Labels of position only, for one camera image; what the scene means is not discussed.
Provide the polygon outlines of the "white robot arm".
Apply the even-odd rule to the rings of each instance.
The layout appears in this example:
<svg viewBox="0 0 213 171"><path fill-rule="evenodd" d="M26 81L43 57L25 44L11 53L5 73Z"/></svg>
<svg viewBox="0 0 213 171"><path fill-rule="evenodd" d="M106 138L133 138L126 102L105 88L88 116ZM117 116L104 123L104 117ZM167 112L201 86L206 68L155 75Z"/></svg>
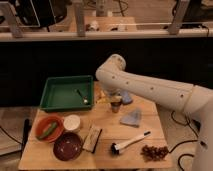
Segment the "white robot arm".
<svg viewBox="0 0 213 171"><path fill-rule="evenodd" d="M131 74L125 67L125 59L113 54L96 70L96 78L109 95L126 90L199 122L192 171L213 171L213 89Z"/></svg>

